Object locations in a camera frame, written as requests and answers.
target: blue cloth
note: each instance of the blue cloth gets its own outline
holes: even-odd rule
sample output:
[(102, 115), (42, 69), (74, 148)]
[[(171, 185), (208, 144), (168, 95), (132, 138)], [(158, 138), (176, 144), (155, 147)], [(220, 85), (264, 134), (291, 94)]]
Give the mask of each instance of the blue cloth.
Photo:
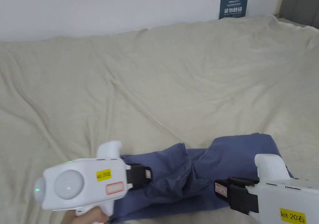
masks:
[(186, 149), (178, 143), (160, 152), (122, 156), (126, 163), (151, 167), (153, 180), (116, 200), (111, 222), (226, 207), (214, 194), (214, 181), (230, 176), (258, 178), (256, 154), (280, 155), (270, 135), (254, 133), (218, 137), (205, 149)]

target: white wall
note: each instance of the white wall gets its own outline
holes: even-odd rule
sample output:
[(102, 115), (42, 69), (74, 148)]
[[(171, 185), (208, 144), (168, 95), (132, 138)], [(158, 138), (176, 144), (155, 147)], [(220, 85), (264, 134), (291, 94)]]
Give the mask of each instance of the white wall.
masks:
[[(247, 15), (276, 13), (281, 0), (248, 0)], [(220, 0), (0, 0), (0, 40), (119, 33), (218, 19)]]

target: human hand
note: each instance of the human hand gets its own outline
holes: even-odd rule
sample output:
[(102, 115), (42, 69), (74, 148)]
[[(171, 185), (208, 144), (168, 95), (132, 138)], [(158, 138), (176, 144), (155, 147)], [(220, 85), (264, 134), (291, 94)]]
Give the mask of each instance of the human hand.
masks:
[(66, 211), (61, 224), (93, 224), (94, 222), (106, 223), (108, 216), (100, 207), (92, 208), (86, 213), (76, 216), (75, 210)]

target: controller grip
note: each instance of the controller grip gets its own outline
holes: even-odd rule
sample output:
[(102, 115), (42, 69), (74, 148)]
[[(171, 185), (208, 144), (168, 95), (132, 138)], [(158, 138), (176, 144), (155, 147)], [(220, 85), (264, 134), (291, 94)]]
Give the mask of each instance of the controller grip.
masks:
[(113, 214), (114, 200), (104, 201), (101, 203), (95, 203), (92, 205), (79, 207), (75, 213), (77, 216), (80, 216), (80, 215), (86, 213), (87, 211), (91, 210), (92, 208), (97, 207), (97, 206), (99, 206), (107, 216), (111, 216)]

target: round dome button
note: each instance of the round dome button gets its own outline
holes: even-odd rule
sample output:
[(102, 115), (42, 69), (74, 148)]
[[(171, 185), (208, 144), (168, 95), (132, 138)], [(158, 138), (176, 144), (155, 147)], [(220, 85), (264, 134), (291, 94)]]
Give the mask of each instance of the round dome button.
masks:
[(81, 173), (76, 170), (67, 170), (57, 176), (54, 182), (55, 194), (65, 200), (70, 200), (79, 195), (84, 186)]

